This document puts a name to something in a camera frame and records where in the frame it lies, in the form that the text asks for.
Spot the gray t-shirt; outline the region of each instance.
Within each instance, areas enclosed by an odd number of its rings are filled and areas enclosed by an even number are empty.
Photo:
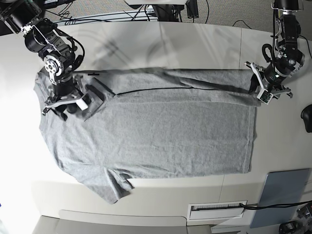
[[[247,173],[254,140],[250,71],[113,71],[77,74],[93,102],[40,130],[58,166],[115,203],[129,178]],[[48,78],[39,73],[41,108]]]

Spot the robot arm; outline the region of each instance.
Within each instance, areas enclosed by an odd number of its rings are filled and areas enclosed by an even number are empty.
[[[272,8],[278,32],[274,33],[272,46],[264,44],[262,47],[263,56],[270,64],[267,68],[263,68],[246,62],[260,85],[257,97],[265,104],[269,104],[272,98],[279,99],[281,94],[293,97],[291,90],[285,88],[282,82],[300,70],[305,60],[304,54],[298,50],[297,39],[301,34],[301,27],[294,15],[300,10],[299,0],[275,0],[272,2]]]
[[[73,71],[84,59],[84,48],[77,40],[59,30],[55,23],[40,15],[41,9],[32,0],[18,0],[10,4],[0,2],[0,19],[13,32],[24,33],[27,49],[38,53],[45,62],[51,85],[42,114],[52,110],[66,120],[66,109],[70,113],[75,112],[78,107],[85,110],[90,103],[73,78]],[[70,44],[66,44],[62,38],[66,38]],[[75,42],[82,47],[83,55],[76,57]]]

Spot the tabletop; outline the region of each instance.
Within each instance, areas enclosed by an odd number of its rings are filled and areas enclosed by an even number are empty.
[[[86,50],[79,70],[247,69],[245,61],[267,65],[261,47],[272,42],[267,32],[173,22],[92,23],[64,26],[61,30],[79,40]],[[299,39],[299,48],[306,55],[305,65],[284,83],[294,97],[282,96],[257,109],[251,172],[131,179],[135,187],[131,194],[109,205],[55,164],[39,132],[41,115],[33,91],[42,61],[25,48],[21,35],[0,37],[0,219],[10,233],[18,233],[13,220],[32,230],[40,215],[59,217],[60,210],[185,216],[190,203],[256,203],[268,172],[312,166],[312,137],[300,118],[301,111],[312,103],[312,66],[305,40]],[[311,187],[308,183],[302,200],[311,200]],[[216,227],[249,223],[248,217],[214,222],[219,224]]]

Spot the gray panel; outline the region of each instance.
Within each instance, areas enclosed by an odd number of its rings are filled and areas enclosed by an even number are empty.
[[[61,219],[56,234],[187,234],[186,227],[134,227]]]
[[[58,222],[58,218],[41,216],[33,231],[33,234],[55,234]]]
[[[269,173],[258,206],[299,202],[309,174],[310,169]],[[287,222],[295,210],[296,207],[258,210],[254,214],[250,228]]]

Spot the wire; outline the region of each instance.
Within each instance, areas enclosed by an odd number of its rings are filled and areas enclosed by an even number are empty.
[[[297,203],[288,203],[288,204],[275,204],[275,205],[271,205],[271,206],[246,206],[242,203],[239,204],[240,207],[244,208],[245,210],[263,210],[263,209],[267,209],[267,208],[289,208],[289,207],[294,207],[294,206],[300,206],[300,205],[304,205],[307,203],[311,203],[312,200],[310,201],[303,201],[303,202],[297,202]]]
[[[78,40],[76,40],[75,38],[71,37],[70,35],[68,35],[67,33],[63,32],[60,29],[57,29],[57,30],[60,31],[62,33],[62,36],[66,37],[66,39],[68,39],[70,42],[72,42],[71,40],[75,41],[82,49],[82,57],[79,58],[79,56],[78,56],[76,58],[76,60],[74,61],[72,70],[70,71],[70,72],[73,72],[74,70],[78,69],[80,67],[80,65],[82,64],[82,62],[84,60],[84,56],[86,54],[85,49],[84,49],[83,45]]]
[[[180,21],[182,23],[183,21],[182,21],[181,11],[179,11],[179,18],[180,18]]]
[[[151,21],[150,18],[149,18],[149,16],[148,16],[148,14],[147,14],[146,8],[147,8],[147,5],[145,5],[145,7],[144,7],[144,12],[145,12],[145,14],[146,14],[146,16],[147,16],[148,21]]]
[[[208,3],[208,0],[206,0],[206,2],[207,2],[207,6],[208,6],[208,14],[207,14],[207,19],[206,19],[206,22],[205,22],[205,23],[207,23],[207,22],[208,22],[209,13],[210,13],[210,8],[209,8],[209,3]]]
[[[134,18],[133,16],[131,16],[128,12],[123,11],[124,13],[126,13],[128,16],[130,16],[132,19],[136,20],[136,18]]]
[[[69,16],[70,12],[68,11],[68,9],[71,7],[71,5],[73,4],[73,2],[67,4],[58,14],[61,16],[60,20],[62,20],[63,16]]]
[[[235,25],[236,23],[238,23],[238,22],[243,22],[247,27],[249,27],[248,24],[246,24],[245,21],[243,21],[243,20],[238,20],[238,21],[236,21],[236,22],[232,25],[232,27],[234,27],[234,25]]]
[[[273,10],[273,43],[272,43],[272,64],[275,72],[275,10]]]
[[[187,9],[189,9],[189,11],[191,12],[191,14],[193,15],[193,23],[194,23],[195,16],[194,16],[194,14],[193,14],[192,10],[190,9],[190,7],[189,7],[187,4],[185,4],[185,5],[186,5]]]
[[[175,10],[175,6],[172,6],[171,14],[176,18],[177,10]]]
[[[61,16],[59,14],[56,14],[52,11],[49,11],[49,10],[45,10],[53,15],[56,15],[56,16],[60,16],[60,17],[63,17],[65,19],[68,19],[68,21],[72,21],[72,22],[76,22],[76,21],[96,21],[96,22],[110,22],[109,20],[105,20],[105,19],[72,19],[72,18],[68,18],[68,17],[65,17],[65,16]]]
[[[306,39],[304,36],[300,35],[302,38],[304,38],[306,41],[307,41],[307,45],[308,45],[308,49],[309,49],[309,54],[311,56],[311,59],[312,59],[312,54],[311,54],[311,50],[310,50],[310,46],[309,46],[309,41],[308,39]]]
[[[136,20],[136,17],[140,13],[142,7],[143,7],[143,5],[141,5],[140,9],[137,11],[136,15],[134,16],[134,18],[131,21]]]

